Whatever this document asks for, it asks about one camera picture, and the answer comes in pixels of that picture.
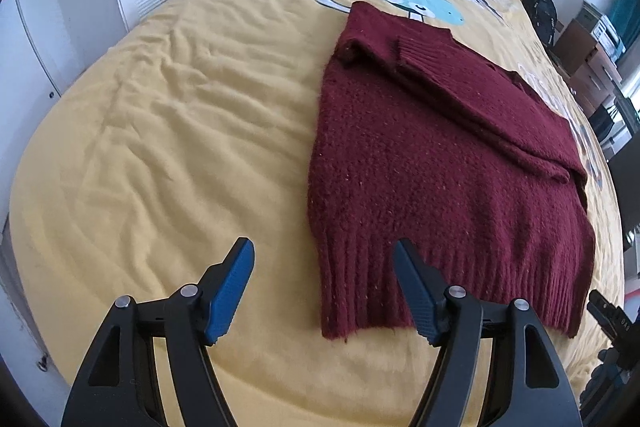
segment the yellow bedspread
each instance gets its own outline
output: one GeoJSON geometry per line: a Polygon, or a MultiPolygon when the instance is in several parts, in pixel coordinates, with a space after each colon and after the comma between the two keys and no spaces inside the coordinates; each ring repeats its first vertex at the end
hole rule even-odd
{"type": "MultiPolygon", "coordinates": [[[[245,235],[254,273],[228,335],[210,350],[238,424],[409,423],[436,350],[412,330],[332,342],[319,328],[306,174],[322,70],[354,1],[171,0],[56,104],[22,158],[10,219],[31,309],[67,380],[114,298],[164,298],[245,235]]],[[[520,1],[366,1],[451,28],[572,122],[590,174],[593,287],[619,303],[620,218],[606,163],[520,1]]],[[[579,391],[605,337],[587,315],[576,338],[551,335],[579,391]]],[[[483,391],[473,389],[469,421],[483,391]]]]}

